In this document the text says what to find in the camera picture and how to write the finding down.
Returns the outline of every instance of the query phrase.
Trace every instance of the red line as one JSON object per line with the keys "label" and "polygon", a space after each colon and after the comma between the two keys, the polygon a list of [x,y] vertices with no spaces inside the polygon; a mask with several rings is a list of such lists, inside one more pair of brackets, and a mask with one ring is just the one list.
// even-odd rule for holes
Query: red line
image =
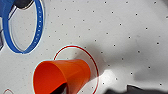
{"label": "red line", "polygon": [[6,89],[3,94],[5,94],[7,91],[10,91],[12,94],[14,94],[10,89]]}
{"label": "red line", "polygon": [[97,90],[97,88],[98,88],[98,85],[99,85],[99,71],[98,71],[98,67],[97,67],[97,65],[96,65],[95,60],[93,59],[93,57],[91,56],[91,54],[90,54],[88,51],[86,51],[85,49],[83,49],[83,48],[81,48],[81,47],[79,47],[79,46],[73,46],[73,45],[72,45],[72,46],[65,46],[65,47],[61,48],[61,50],[59,50],[59,51],[57,52],[57,54],[55,55],[54,60],[56,59],[56,57],[58,56],[58,54],[59,54],[62,50],[66,49],[66,48],[78,48],[78,49],[81,49],[81,50],[83,50],[85,53],[87,53],[87,54],[90,56],[90,58],[92,59],[94,65],[95,65],[95,67],[96,67],[96,72],[97,72],[97,85],[96,85],[96,88],[95,88],[95,90],[94,90],[94,92],[93,92],[93,94],[95,94],[95,93],[96,93],[96,90]]}

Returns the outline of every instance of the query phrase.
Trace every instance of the orange cup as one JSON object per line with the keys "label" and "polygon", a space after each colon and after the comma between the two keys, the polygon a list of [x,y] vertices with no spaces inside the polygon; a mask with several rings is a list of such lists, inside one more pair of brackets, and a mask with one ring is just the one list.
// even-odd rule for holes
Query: orange cup
{"label": "orange cup", "polygon": [[81,60],[43,61],[35,69],[35,94],[50,94],[67,83],[67,94],[76,94],[90,79],[90,68]]}

